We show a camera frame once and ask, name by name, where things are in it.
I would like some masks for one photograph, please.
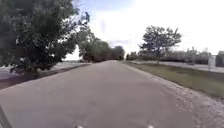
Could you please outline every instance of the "cloudy sky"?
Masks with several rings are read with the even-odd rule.
[[[179,28],[182,42],[176,49],[224,50],[223,0],[82,0],[91,14],[91,29],[111,46],[138,51],[147,26]]]

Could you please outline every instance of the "grass field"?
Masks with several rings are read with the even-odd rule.
[[[125,64],[175,82],[181,86],[224,99],[224,74],[154,64]]]

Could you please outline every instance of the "paved road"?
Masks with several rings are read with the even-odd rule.
[[[151,63],[156,64],[156,61],[133,61],[133,63]],[[210,67],[208,65],[203,64],[195,64],[195,65],[189,65],[187,63],[178,63],[178,62],[159,62],[163,65],[168,66],[175,66],[175,67],[182,67],[182,68],[191,68],[191,69],[197,69],[202,71],[211,71],[211,72],[218,72],[218,73],[224,73],[223,67]]]
[[[209,117],[212,114],[206,107],[192,108],[195,102],[188,100],[155,77],[116,61],[0,91],[0,103],[13,128],[73,128],[75,124],[87,128],[224,126],[220,118]]]
[[[83,65],[83,64],[84,63],[62,62],[62,63],[58,63],[57,65],[55,65],[51,69],[51,71],[76,67],[76,66],[80,66],[80,65]],[[0,67],[0,80],[9,79],[9,78],[16,77],[16,76],[18,76],[18,74],[10,73],[10,67]]]

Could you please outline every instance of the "foliage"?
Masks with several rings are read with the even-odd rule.
[[[79,33],[79,56],[88,62],[102,62],[106,60],[123,60],[124,49],[121,46],[110,48],[108,43],[95,37],[90,28],[86,26]]]
[[[216,56],[216,66],[224,67],[224,53],[222,51]]]
[[[127,54],[126,60],[137,60],[138,54],[136,52],[131,52],[130,54]]]
[[[147,27],[146,33],[143,36],[145,43],[140,45],[140,49],[147,50],[149,53],[154,54],[157,62],[165,53],[174,45],[181,41],[181,34],[178,29],[173,31],[170,28],[162,28],[150,26]]]
[[[89,15],[78,22],[77,15],[72,0],[2,0],[0,66],[17,73],[50,69],[78,44],[76,30]]]
[[[123,60],[124,59],[124,49],[121,46],[116,46],[111,49],[110,59],[112,60]]]
[[[156,60],[154,54],[148,53],[147,51],[140,50],[137,53],[131,52],[127,54],[127,60]],[[199,52],[197,50],[187,50],[187,51],[168,51],[166,54],[160,58],[160,61],[167,62],[182,62],[182,63],[191,63],[191,64],[208,64],[208,59],[211,57],[211,53],[207,50]]]

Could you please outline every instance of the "distant tree line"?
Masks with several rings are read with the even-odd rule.
[[[131,52],[126,55],[126,60],[155,60],[183,62],[190,64],[208,64],[211,53],[208,50],[199,52],[194,49],[187,51],[174,51],[172,47],[181,42],[181,34],[178,29],[150,26],[143,35],[144,43],[139,45],[139,52]],[[224,65],[224,53],[220,52],[216,57],[217,66]]]
[[[204,50],[199,52],[197,50],[187,50],[187,51],[168,51],[166,54],[160,58],[160,61],[167,62],[181,62],[190,64],[208,64],[208,59],[211,57],[211,53]],[[126,60],[156,60],[154,54],[150,54],[146,51],[131,52],[127,54]]]
[[[122,46],[111,48],[107,42],[95,37],[90,28],[86,26],[79,33],[82,41],[79,43],[79,56],[87,62],[102,62],[106,60],[123,60],[125,51]]]
[[[224,51],[220,51],[216,56],[216,66],[224,67]]]

